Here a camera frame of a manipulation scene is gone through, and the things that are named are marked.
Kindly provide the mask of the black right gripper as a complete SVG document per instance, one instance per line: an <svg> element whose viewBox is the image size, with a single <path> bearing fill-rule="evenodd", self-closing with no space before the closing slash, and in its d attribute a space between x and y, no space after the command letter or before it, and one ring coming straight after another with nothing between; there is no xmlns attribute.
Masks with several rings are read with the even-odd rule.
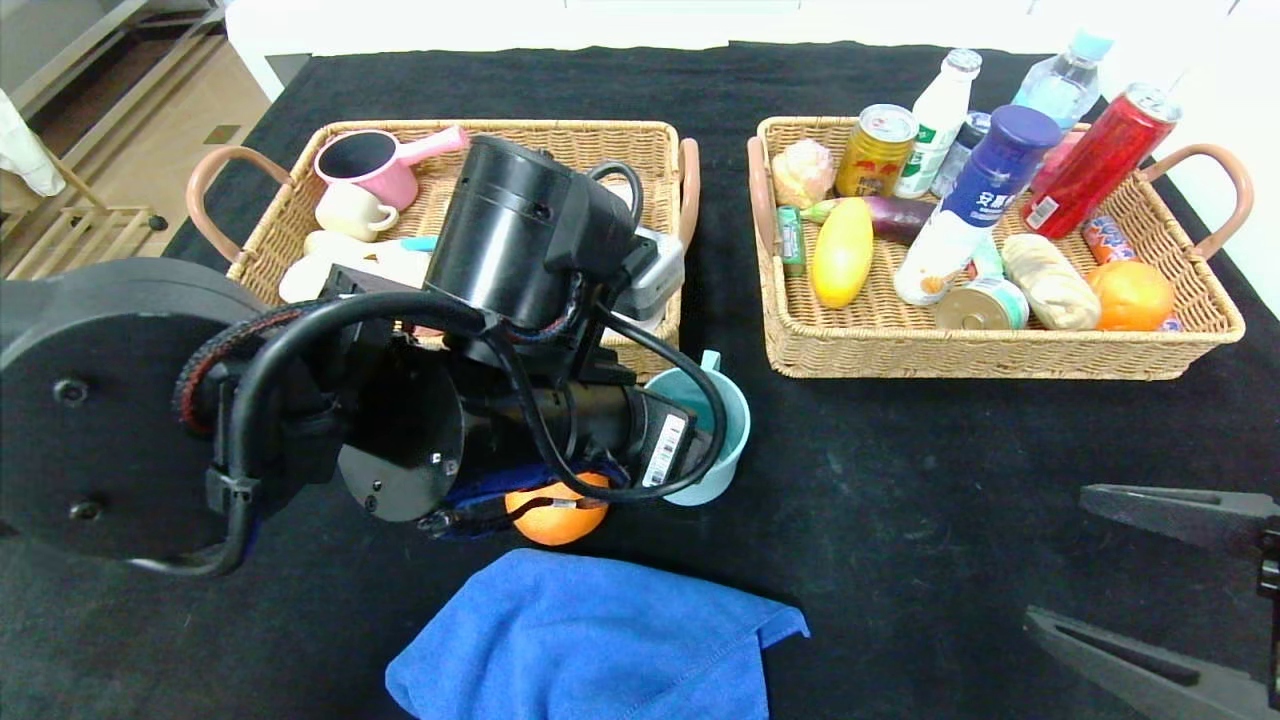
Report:
<svg viewBox="0 0 1280 720"><path fill-rule="evenodd" d="M1260 550L1257 592L1271 601L1267 687L1244 671L1030 606L1025 629L1057 661L1151 719L1279 717L1279 506L1262 493L1085 486L1094 515L1216 551Z"/></svg>

